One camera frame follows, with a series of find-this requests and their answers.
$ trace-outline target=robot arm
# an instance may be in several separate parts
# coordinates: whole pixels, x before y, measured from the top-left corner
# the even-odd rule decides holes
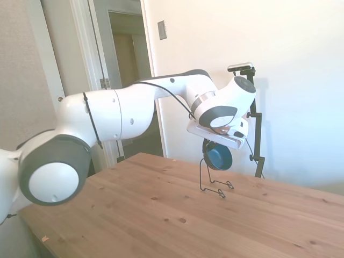
[[[255,98],[254,86],[243,77],[217,90],[206,71],[192,70],[119,90],[71,95],[61,102],[55,130],[35,136],[15,152],[0,150],[0,222],[18,191],[46,206],[72,199],[84,185],[90,148],[97,141],[144,133],[152,121],[154,100],[170,94],[181,96],[190,108],[190,133],[224,146],[242,146],[248,133],[242,116]]]

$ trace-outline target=blue bowl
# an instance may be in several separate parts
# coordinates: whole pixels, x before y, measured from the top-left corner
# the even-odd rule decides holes
[[[205,163],[214,170],[228,170],[233,164],[230,150],[221,144],[208,142],[203,157]]]

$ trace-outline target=wire stand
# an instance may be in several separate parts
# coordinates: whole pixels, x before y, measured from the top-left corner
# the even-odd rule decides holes
[[[202,162],[204,161],[204,159],[201,159],[200,160],[200,163],[199,163],[199,188],[202,190],[202,191],[205,191],[205,190],[208,190],[208,191],[211,191],[211,192],[215,192],[217,193],[221,198],[226,198],[224,192],[222,192],[221,189],[218,189],[217,191],[214,191],[214,190],[211,190],[209,188],[202,188]],[[220,182],[220,181],[217,181],[217,180],[211,180],[211,177],[210,177],[210,172],[209,172],[209,167],[208,165],[206,165],[206,168],[208,170],[208,175],[209,175],[209,182],[210,183],[220,183],[220,184],[224,184],[226,186],[229,187],[229,189],[234,189],[234,186],[230,183],[230,181],[227,181],[226,183],[224,182]]]

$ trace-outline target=wood grain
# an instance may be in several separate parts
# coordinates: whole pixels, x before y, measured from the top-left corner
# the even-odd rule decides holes
[[[56,207],[20,212],[56,257],[343,258],[344,197],[138,154]]]

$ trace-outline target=light switch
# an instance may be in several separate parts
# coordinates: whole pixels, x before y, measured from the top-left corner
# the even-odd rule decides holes
[[[162,21],[158,22],[157,23],[157,28],[159,30],[160,40],[166,39],[167,38],[167,34],[166,34],[165,21],[162,20]]]

